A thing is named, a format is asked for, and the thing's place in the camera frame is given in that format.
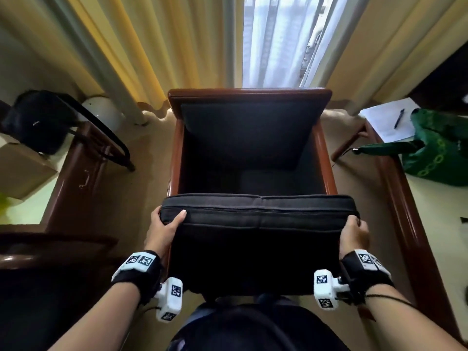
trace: hand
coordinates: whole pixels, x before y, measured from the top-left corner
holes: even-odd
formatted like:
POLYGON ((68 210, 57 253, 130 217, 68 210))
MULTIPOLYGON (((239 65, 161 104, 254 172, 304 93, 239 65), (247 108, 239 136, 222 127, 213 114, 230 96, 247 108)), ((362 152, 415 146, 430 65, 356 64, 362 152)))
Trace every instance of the hand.
POLYGON ((358 226, 358 218, 356 216, 348 216, 346 225, 340 235, 340 260, 354 249, 369 248, 369 228, 367 223, 361 220, 361 226, 358 226))
POLYGON ((183 210, 174 218, 172 222, 164 225, 159 218, 161 206, 151 212, 151 225, 146 233, 145 250, 152 250, 158 254, 162 260, 169 249, 177 227, 187 216, 187 211, 183 210))

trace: wristband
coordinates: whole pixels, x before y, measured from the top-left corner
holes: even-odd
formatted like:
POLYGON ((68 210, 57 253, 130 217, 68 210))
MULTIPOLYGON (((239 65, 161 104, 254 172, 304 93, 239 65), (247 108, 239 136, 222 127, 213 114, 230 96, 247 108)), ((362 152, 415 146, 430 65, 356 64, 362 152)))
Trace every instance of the wristband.
POLYGON ((112 285, 119 282, 130 282, 140 291, 140 304, 147 304, 159 290, 162 275, 161 260, 151 250, 132 253, 115 271, 112 285))
POLYGON ((394 287, 390 272, 366 250, 356 249, 341 260, 342 278, 348 283, 352 301, 359 305, 365 302, 366 292, 376 284, 394 287))

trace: drawer handle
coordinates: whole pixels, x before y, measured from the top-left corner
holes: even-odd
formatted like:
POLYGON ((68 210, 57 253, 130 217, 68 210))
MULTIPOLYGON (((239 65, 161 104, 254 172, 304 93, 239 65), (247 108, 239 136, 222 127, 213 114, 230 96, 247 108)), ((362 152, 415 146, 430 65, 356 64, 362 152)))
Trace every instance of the drawer handle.
POLYGON ((79 186, 78 186, 79 188, 85 188, 85 187, 88 185, 89 178, 90 178, 91 175, 89 174, 89 170, 85 170, 85 173, 86 173, 86 175, 88 175, 88 176, 86 177, 85 183, 83 183, 82 185, 79 185, 79 186))

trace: chair backrest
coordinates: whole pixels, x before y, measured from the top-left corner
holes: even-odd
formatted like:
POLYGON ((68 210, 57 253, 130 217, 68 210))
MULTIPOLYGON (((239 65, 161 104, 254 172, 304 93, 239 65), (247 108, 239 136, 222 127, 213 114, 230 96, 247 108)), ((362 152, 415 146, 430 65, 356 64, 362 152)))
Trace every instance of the chair backrest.
POLYGON ((168 98, 210 165, 292 169, 331 90, 173 89, 168 98))

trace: drawer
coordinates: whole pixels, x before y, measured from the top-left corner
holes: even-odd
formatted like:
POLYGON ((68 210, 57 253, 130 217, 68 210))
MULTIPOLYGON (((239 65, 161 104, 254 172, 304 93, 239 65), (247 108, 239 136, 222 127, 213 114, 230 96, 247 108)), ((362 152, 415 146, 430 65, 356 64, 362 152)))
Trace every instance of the drawer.
MULTIPOLYGON (((108 150, 104 142, 95 143, 108 150)), ((88 144, 74 139, 44 213, 46 233, 90 233, 93 196, 105 163, 88 144)))

